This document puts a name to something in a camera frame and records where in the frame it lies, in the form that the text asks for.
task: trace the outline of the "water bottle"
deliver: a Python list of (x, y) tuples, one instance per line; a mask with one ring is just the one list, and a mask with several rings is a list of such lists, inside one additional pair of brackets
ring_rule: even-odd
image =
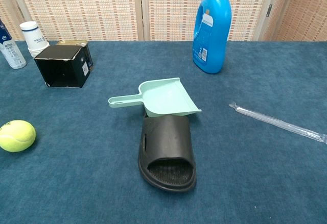
[(196, 16), (193, 61), (207, 73), (218, 73), (225, 59), (231, 23), (229, 0), (202, 0)]
[(26, 66), (26, 61), (22, 56), (18, 46), (9, 34), (6, 26), (0, 19), (0, 51), (4, 54), (7, 62), (13, 69)]

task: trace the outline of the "yellow tennis ball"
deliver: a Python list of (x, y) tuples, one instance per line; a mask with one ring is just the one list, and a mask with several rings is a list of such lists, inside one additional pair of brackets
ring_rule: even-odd
[(0, 128), (0, 147), (9, 152), (19, 152), (33, 144), (34, 127), (24, 120), (13, 120)]

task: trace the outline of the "black slipper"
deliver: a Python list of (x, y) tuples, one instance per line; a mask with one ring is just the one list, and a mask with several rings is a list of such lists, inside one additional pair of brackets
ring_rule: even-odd
[(166, 191), (183, 192), (196, 183), (189, 119), (144, 118), (138, 166), (144, 179)]

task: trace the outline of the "blue tablecloth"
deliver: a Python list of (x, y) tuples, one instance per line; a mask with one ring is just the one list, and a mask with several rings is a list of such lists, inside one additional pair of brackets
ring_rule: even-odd
[[(327, 133), (327, 43), (229, 42), (219, 74), (192, 62), (191, 42), (90, 42), (83, 88), (47, 88), (28, 64), (0, 57), (0, 123), (37, 131), (0, 150), (0, 223), (325, 223), (327, 145), (235, 112), (238, 105)], [(108, 98), (146, 80), (180, 77), (201, 113), (189, 116), (197, 186), (156, 189), (137, 155), (144, 109)]]

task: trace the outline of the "dustpan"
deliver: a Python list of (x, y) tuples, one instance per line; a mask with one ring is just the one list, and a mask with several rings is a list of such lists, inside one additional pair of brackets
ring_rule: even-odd
[(139, 94), (116, 96), (108, 100), (112, 108), (144, 105), (149, 117), (165, 114), (184, 116), (201, 112), (186, 92), (179, 78), (150, 80), (141, 83)]

